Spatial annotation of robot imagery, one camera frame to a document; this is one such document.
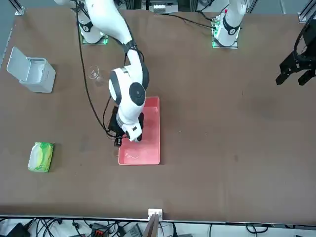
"pink tray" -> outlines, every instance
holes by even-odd
[[[159,98],[146,98],[143,139],[141,142],[122,140],[118,151],[120,165],[148,165],[160,163],[160,115]]]

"metal frame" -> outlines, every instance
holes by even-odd
[[[258,0],[253,0],[252,4],[250,4],[249,1],[250,0],[246,1],[247,5],[250,5],[250,7],[248,8],[247,13],[251,13],[253,11],[254,7],[256,6],[257,2],[258,2]]]
[[[298,13],[298,19],[301,23],[305,23],[309,17],[316,10],[316,0],[310,0],[302,9],[301,12]]]
[[[9,2],[12,4],[12,6],[15,8],[15,15],[16,16],[22,16],[25,11],[25,7],[23,7],[18,0],[9,0]]]

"black robot end effector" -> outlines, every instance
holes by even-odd
[[[291,52],[287,58],[280,64],[281,74],[276,79],[276,84],[281,85],[292,73],[306,71],[299,79],[299,85],[305,85],[310,79],[315,77],[316,64],[313,61],[300,61],[295,57],[294,52]]]
[[[315,77],[316,70],[316,20],[312,20],[302,34],[306,50],[302,54],[292,51],[280,64],[281,74],[277,77],[277,85],[281,85],[292,74],[307,70],[299,79],[300,85],[305,85]]]

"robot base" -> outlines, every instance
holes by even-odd
[[[86,45],[86,44],[89,44],[89,45],[106,45],[107,43],[109,42],[109,37],[107,35],[105,36],[102,36],[102,38],[100,38],[100,40],[96,43],[89,43],[87,42],[84,37],[81,35],[81,44],[82,45]]]
[[[236,41],[233,45],[229,46],[229,47],[225,47],[225,46],[222,46],[216,39],[215,39],[215,35],[218,34],[218,28],[219,28],[219,25],[220,25],[220,16],[216,16],[216,18],[214,18],[214,20],[212,21],[212,26],[215,26],[216,27],[216,30],[212,29],[212,47],[213,48],[234,48],[234,49],[237,49],[238,48],[238,44],[237,44],[237,38],[238,38],[238,35],[237,35],[237,38],[236,38]]]
[[[117,106],[114,106],[113,110],[112,110],[112,116],[109,122],[109,126],[108,126],[108,130],[114,132],[116,134],[115,141],[114,141],[114,146],[115,147],[120,147],[122,145],[122,138],[118,138],[118,137],[123,137],[123,135],[125,134],[124,131],[121,129],[121,127],[118,125],[117,122],[117,113],[118,113],[119,108]],[[139,123],[140,123],[140,127],[144,128],[144,114],[140,113],[139,117],[138,117]],[[137,141],[140,142],[143,138],[143,134],[141,134],[138,138]]]

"green tissue pack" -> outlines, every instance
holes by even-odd
[[[35,172],[48,172],[54,145],[48,142],[35,142],[32,147],[28,169]]]

